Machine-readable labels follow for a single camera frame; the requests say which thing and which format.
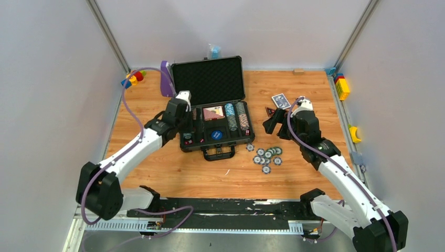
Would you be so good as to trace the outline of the blue playing card deck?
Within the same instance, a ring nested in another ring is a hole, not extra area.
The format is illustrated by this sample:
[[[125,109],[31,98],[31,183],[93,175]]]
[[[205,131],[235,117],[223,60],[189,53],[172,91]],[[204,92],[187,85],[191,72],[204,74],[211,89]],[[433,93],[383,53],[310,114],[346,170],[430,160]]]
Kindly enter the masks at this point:
[[[291,107],[291,103],[288,101],[286,96],[283,93],[274,95],[271,97],[273,103],[277,108],[286,110]]]

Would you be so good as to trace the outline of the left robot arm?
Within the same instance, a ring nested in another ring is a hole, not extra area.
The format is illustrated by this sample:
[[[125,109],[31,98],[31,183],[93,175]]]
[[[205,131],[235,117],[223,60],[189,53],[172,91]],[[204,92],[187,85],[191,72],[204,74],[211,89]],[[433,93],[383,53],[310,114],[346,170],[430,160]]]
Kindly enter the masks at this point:
[[[176,137],[190,116],[190,98],[188,91],[180,92],[168,102],[164,111],[141,126],[141,132],[125,147],[98,164],[87,162],[81,168],[76,201],[81,206],[85,223],[97,223],[88,220],[87,211],[106,221],[120,211],[141,209],[148,217],[160,212],[161,203],[149,188],[124,190],[121,183],[150,154]]]

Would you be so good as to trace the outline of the red playing card deck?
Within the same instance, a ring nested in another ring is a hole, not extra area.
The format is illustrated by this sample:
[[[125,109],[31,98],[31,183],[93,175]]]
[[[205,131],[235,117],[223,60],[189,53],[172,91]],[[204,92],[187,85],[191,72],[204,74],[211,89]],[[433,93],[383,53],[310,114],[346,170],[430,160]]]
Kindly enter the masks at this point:
[[[225,117],[222,106],[203,108],[203,116],[205,121],[218,120]]]

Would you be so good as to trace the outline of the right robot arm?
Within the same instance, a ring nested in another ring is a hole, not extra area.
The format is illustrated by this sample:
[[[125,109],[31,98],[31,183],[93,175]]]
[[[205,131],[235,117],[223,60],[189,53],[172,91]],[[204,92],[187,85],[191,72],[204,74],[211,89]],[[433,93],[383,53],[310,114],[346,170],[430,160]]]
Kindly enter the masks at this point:
[[[316,188],[300,196],[300,213],[331,222],[347,235],[356,251],[399,251],[406,246],[408,218],[393,212],[355,175],[335,144],[322,137],[314,111],[298,108],[296,113],[276,111],[263,123],[267,134],[281,124],[278,137],[294,141],[303,158],[327,178],[346,201],[348,208]]]

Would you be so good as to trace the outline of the blue small blind button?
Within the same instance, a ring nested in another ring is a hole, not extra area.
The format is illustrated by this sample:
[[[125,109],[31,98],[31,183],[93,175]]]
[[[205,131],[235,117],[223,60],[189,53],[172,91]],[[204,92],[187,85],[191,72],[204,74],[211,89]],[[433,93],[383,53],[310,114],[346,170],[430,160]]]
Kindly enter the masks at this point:
[[[213,140],[220,140],[223,138],[224,134],[220,130],[215,130],[210,136]]]

